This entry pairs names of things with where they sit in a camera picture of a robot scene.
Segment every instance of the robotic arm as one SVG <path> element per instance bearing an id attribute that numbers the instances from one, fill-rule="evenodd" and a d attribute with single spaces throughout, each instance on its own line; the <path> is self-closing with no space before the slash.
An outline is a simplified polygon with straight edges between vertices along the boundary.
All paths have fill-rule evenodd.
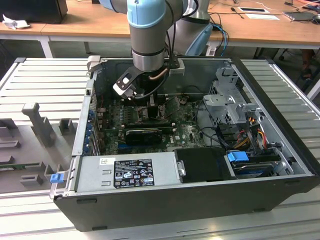
<path id="1" fill-rule="evenodd" d="M 153 95 L 166 81 L 170 64 L 165 63 L 166 36 L 169 50 L 198 56 L 211 35 L 209 0 L 100 0 L 110 10 L 127 14 L 130 27 L 133 67 L 116 81 L 113 89 L 123 98 L 144 99 Z M 136 96 L 133 82 L 150 81 L 143 96 Z"/>

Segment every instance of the white paper on desk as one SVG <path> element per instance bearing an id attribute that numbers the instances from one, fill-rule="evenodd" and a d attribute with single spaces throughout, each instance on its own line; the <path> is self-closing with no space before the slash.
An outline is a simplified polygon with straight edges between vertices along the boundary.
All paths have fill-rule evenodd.
<path id="1" fill-rule="evenodd" d="M 253 14 L 253 13 L 246 13 L 245 15 L 250 19 L 280 20 L 274 15 Z"/>
<path id="2" fill-rule="evenodd" d="M 28 25 L 28 23 L 25 20 L 17 20 L 16 21 L 16 20 L 13 20 L 13 19 L 6 17 L 4 14 L 2 14 L 2 16 L 3 16 L 2 23 L 10 29 L 16 30 L 16 29 L 30 27 L 30 25 Z"/>

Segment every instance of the power supply label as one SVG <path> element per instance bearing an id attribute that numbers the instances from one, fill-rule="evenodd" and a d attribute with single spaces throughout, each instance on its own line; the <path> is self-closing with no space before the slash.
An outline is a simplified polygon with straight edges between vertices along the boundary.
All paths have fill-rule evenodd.
<path id="1" fill-rule="evenodd" d="M 113 186 L 116 189 L 154 185 L 155 178 L 151 159 L 114 162 Z"/>

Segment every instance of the floor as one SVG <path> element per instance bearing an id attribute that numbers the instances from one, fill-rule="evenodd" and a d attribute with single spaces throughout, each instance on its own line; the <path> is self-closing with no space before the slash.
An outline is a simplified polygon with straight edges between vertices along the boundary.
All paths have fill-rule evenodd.
<path id="1" fill-rule="evenodd" d="M 2 40 L 0 43 L 0 79 L 9 69 L 14 59 L 18 57 L 27 58 L 44 58 L 41 45 L 38 41 L 22 41 L 22 40 Z M 90 54 L 86 54 L 83 42 L 65 42 L 55 41 L 50 43 L 52 51 L 56 58 L 87 58 Z M 100 55 L 103 57 L 128 57 L 131 54 L 131 45 L 129 43 L 100 43 L 91 42 L 91 55 Z M 226 49 L 224 57 L 239 57 L 241 59 L 252 59 L 256 49 L 253 47 L 233 47 Z M 284 60 L 279 60 L 279 55 L 283 49 L 280 49 L 276 57 L 275 63 L 282 71 L 294 82 L 300 77 L 302 58 L 299 49 L 290 49 L 284 54 Z M 313 61 L 311 70 L 314 71 L 320 62 L 320 54 Z M 300 79 L 297 82 L 302 87 L 304 82 Z M 320 96 L 314 101 L 320 106 Z"/>

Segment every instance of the black computer case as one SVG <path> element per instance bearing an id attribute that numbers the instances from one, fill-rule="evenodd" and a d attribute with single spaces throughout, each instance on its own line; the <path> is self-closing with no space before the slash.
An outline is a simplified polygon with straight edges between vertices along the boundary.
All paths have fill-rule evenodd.
<path id="1" fill-rule="evenodd" d="M 0 20 L 60 24 L 68 11 L 66 0 L 0 0 Z"/>

